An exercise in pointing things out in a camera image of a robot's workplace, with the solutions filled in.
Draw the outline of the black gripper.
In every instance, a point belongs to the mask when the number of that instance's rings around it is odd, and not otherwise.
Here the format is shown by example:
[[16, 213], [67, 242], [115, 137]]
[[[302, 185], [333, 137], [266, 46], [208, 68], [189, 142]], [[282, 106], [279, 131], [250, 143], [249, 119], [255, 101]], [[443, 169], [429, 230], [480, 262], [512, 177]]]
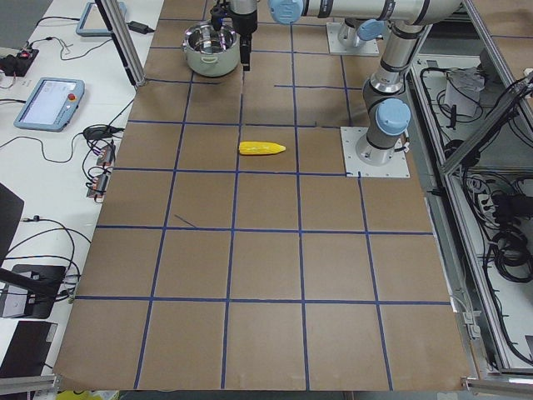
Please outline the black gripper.
[[232, 26], [240, 36], [240, 59], [244, 72], [251, 70], [252, 34], [257, 30], [257, 10], [248, 14], [231, 11]]

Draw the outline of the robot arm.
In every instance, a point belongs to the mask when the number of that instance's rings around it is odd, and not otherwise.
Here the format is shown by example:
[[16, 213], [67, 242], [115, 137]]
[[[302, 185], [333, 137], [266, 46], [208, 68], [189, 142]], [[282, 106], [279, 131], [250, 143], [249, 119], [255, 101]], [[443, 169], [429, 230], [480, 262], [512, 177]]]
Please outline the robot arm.
[[407, 130], [411, 110], [398, 98], [426, 28], [448, 18], [459, 1], [270, 1], [274, 21], [289, 25], [301, 17], [376, 20], [390, 23], [391, 33], [377, 70], [365, 82], [363, 97], [370, 127], [358, 140], [364, 163], [389, 163], [396, 141]]
[[[272, 19], [283, 25], [291, 25], [301, 17], [314, 17], [375, 19], [414, 28], [438, 23], [460, 5], [458, 1], [270, 1], [268, 4]], [[241, 62], [248, 71], [252, 34], [257, 30], [257, 2], [218, 1], [211, 9], [211, 22], [216, 30], [221, 29], [224, 18], [232, 20], [234, 30], [241, 36]], [[396, 29], [381, 58], [381, 69], [401, 73], [408, 68], [418, 33]]]

